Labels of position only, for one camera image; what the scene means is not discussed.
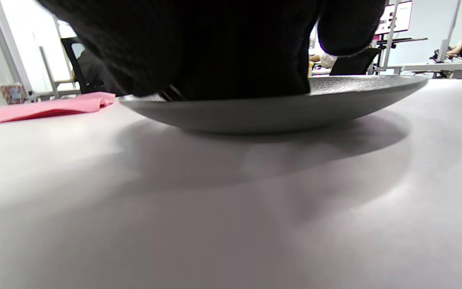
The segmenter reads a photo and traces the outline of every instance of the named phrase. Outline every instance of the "white sleeve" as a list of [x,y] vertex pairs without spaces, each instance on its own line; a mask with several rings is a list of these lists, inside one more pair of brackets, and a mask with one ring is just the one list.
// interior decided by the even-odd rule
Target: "white sleeve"
[[325,68],[332,68],[338,57],[329,55],[327,53],[322,53],[320,55],[320,64]]

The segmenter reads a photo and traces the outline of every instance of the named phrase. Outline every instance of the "metal pole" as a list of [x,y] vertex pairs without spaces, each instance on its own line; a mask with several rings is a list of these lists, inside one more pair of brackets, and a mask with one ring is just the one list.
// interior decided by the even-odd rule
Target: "metal pole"
[[390,33],[388,34],[388,40],[386,43],[386,53],[385,53],[385,63],[383,64],[383,71],[386,71],[388,67],[388,60],[390,58],[390,51],[391,47],[393,44],[393,33],[395,31],[395,22],[397,20],[397,10],[398,10],[398,5],[400,4],[400,0],[395,0],[395,11],[393,11],[393,20],[391,22],[390,26]]
[[49,62],[47,62],[46,52],[42,46],[39,46],[38,49],[40,50],[40,55],[42,55],[42,61],[44,61],[44,65],[46,66],[47,77],[49,78],[49,82],[51,83],[51,87],[53,88],[53,95],[55,99],[59,99],[58,89],[55,85],[55,80],[53,79],[53,74],[51,73],[51,68],[49,67]]
[[452,38],[452,33],[454,32],[455,25],[457,23],[457,15],[459,15],[459,8],[461,6],[461,0],[457,0],[457,6],[454,13],[454,18],[452,19],[452,24],[450,25],[449,35],[447,39],[442,41],[442,47],[440,47],[440,54],[438,55],[437,62],[443,62],[445,60],[445,56],[447,55],[447,51],[450,44],[450,39]]

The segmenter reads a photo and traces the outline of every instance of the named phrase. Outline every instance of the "gray plate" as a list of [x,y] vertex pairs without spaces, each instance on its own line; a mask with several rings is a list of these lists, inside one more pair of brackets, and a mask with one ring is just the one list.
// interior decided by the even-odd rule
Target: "gray plate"
[[427,79],[398,75],[310,78],[306,95],[164,102],[127,96],[121,103],[141,115],[186,130],[265,134],[308,130],[381,110],[424,87]]

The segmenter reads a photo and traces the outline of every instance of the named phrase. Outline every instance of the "chair backrest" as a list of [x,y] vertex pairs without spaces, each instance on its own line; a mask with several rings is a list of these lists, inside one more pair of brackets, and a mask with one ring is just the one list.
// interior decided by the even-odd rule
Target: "chair backrest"
[[65,52],[72,64],[72,70],[75,73],[75,80],[79,83],[79,90],[81,93],[86,94],[104,91],[104,88],[102,88],[100,84],[88,83],[87,79],[83,75],[78,59],[81,56],[81,53],[85,50],[85,46],[80,42],[79,38],[71,37],[62,38],[60,40],[62,41]]
[[340,57],[336,60],[329,75],[364,75],[381,52],[379,48],[367,48],[351,57]]

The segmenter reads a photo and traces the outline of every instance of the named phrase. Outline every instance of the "table surface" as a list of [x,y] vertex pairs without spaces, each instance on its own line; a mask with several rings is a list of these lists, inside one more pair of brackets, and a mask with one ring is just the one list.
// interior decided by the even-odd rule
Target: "table surface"
[[329,74],[330,71],[331,71],[330,68],[314,69],[313,71],[311,71],[311,74],[312,75],[326,75],[326,74]]
[[[426,40],[429,40],[429,39],[427,37],[411,38],[411,39],[393,39],[393,43],[398,44],[398,43],[418,42],[418,41],[426,41]],[[377,41],[377,44],[378,45],[386,45],[386,44],[388,44],[388,40],[379,40],[379,41]]]
[[462,288],[462,80],[288,135],[0,124],[7,288]]
[[402,71],[431,71],[431,70],[462,70],[462,62],[446,63],[409,63],[390,66],[388,69],[401,68]]

